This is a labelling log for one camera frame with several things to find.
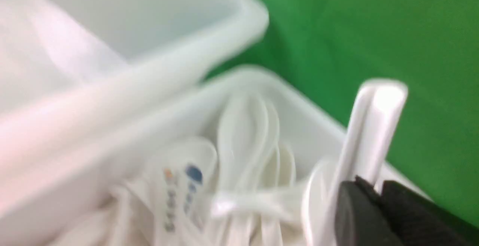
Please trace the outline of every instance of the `blue logo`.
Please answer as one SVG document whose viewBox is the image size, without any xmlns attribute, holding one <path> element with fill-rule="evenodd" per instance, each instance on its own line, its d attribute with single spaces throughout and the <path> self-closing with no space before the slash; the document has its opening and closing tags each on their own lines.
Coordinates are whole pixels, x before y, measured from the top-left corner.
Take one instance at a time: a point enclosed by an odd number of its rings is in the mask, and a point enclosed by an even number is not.
<svg viewBox="0 0 479 246">
<path fill-rule="evenodd" d="M 199 168 L 197 168 L 196 166 L 189 165 L 186 168 L 185 173 L 188 175 L 188 177 L 190 177 L 191 180 L 196 181 L 199 184 L 202 184 L 203 174 L 201 173 Z"/>
</svg>

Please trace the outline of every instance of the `white plastic utensil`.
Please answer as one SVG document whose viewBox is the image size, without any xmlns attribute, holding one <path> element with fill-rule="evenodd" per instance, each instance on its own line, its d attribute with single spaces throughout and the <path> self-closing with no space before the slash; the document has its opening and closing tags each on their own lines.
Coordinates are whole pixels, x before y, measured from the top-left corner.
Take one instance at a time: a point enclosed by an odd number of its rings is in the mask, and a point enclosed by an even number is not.
<svg viewBox="0 0 479 246">
<path fill-rule="evenodd" d="M 320 199 L 314 202 L 315 206 L 321 207 L 322 200 L 327 196 L 327 186 L 335 164 L 335 159 L 325 157 L 316 163 L 308 177 L 292 186 L 265 189 L 256 193 L 218 193 L 212 198 L 204 200 L 203 206 L 209 208 L 212 218 L 225 217 L 230 214 L 257 213 L 277 218 L 285 224 L 299 228 L 302 222 L 305 222 L 301 215 L 301 207 L 304 206 L 303 193 L 306 191 L 306 187 L 308 185 L 322 186 L 321 188 L 316 187 L 316 190 L 322 190 L 316 191 Z"/>
<path fill-rule="evenodd" d="M 260 187 L 262 174 L 267 167 L 271 157 L 279 160 L 279 152 L 275 150 L 279 141 L 279 117 L 273 104 L 265 103 L 268 115 L 268 132 L 265 142 L 258 151 L 253 151 L 249 162 L 245 166 L 234 190 L 238 193 L 255 192 Z M 241 215 L 233 217 L 229 226 L 226 245 L 248 245 L 250 236 L 255 226 L 253 215 Z"/>
<path fill-rule="evenodd" d="M 242 181 L 242 185 L 248 183 L 245 182 L 246 178 L 241 178 L 246 176 L 244 170 L 263 156 L 270 132 L 268 128 L 268 109 L 259 95 L 243 93 L 232 96 L 219 120 L 217 191 L 239 190 L 238 181 Z M 207 223 L 205 234 L 212 239 L 214 245 L 223 244 L 228 224 L 228 219 Z"/>
<path fill-rule="evenodd" d="M 266 165 L 262 174 L 262 187 L 264 189 L 275 189 L 278 187 L 281 172 L 281 159 L 279 148 L 276 147 L 273 157 Z M 281 227 L 276 217 L 268 217 L 262 215 L 260 217 L 260 236 L 258 236 L 262 245 L 282 246 L 283 240 L 281 236 Z"/>
<path fill-rule="evenodd" d="M 376 183 L 407 94 L 407 86 L 392 80 L 371 80 L 361 86 L 323 211 L 303 212 L 310 218 L 309 226 L 304 229 L 311 231 L 305 233 L 308 246 L 331 245 L 334 240 L 333 222 L 342 181 L 359 175 L 373 185 Z M 315 191 L 311 185 L 304 199 L 315 199 Z"/>
</svg>

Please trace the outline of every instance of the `white plastic spoon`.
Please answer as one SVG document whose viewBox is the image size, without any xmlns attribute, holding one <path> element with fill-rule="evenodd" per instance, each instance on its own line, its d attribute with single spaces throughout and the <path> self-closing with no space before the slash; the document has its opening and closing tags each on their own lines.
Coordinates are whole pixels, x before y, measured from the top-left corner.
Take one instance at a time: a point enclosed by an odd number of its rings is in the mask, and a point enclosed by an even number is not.
<svg viewBox="0 0 479 246">
<path fill-rule="evenodd" d="M 263 171 L 265 170 L 266 164 L 270 161 L 271 155 L 274 155 L 279 160 L 279 152 L 275 152 L 279 140 L 279 117 L 272 103 L 266 103 L 266 110 L 268 115 L 268 132 L 266 140 L 258 151 L 253 151 L 250 155 L 250 161 L 245 166 L 245 169 L 235 186 L 235 191 L 238 193 L 256 191 L 260 186 Z M 249 235 L 252 234 L 253 227 L 253 215 L 233 217 L 229 227 L 226 245 L 249 245 Z"/>
</svg>

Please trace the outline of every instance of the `white plastic container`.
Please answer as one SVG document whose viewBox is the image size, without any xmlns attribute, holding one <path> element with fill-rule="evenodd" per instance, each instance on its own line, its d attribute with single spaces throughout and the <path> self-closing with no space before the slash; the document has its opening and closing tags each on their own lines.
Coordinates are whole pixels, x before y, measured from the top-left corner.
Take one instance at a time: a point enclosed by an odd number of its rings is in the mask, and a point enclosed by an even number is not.
<svg viewBox="0 0 479 246">
<path fill-rule="evenodd" d="M 107 188 L 133 173 L 144 156 L 178 137 L 215 139 L 225 101 L 238 90 L 254 90 L 272 101 L 281 139 L 296 156 L 304 176 L 322 156 L 339 156 L 345 129 L 275 74 L 243 68 L 224 74 L 175 99 L 164 101 L 115 125 L 115 129 L 64 148 L 0 187 L 0 245 L 40 245 L 75 217 L 98 207 Z M 419 191 L 389 164 L 377 187 L 394 179 Z"/>
<path fill-rule="evenodd" d="M 268 25 L 267 9 L 258 0 L 50 1 L 130 68 L 1 114 L 0 182 L 193 86 L 260 40 Z"/>
</svg>

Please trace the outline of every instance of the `green background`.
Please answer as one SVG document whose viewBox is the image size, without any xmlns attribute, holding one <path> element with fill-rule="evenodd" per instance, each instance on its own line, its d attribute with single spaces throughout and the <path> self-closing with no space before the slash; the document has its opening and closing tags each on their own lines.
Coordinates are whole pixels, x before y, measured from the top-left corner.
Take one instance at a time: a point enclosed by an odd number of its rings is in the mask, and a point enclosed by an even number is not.
<svg viewBox="0 0 479 246">
<path fill-rule="evenodd" d="M 479 227 L 479 0 L 262 1 L 264 40 L 211 76 L 261 64 L 344 125 L 365 79 L 404 81 L 388 161 Z"/>
</svg>

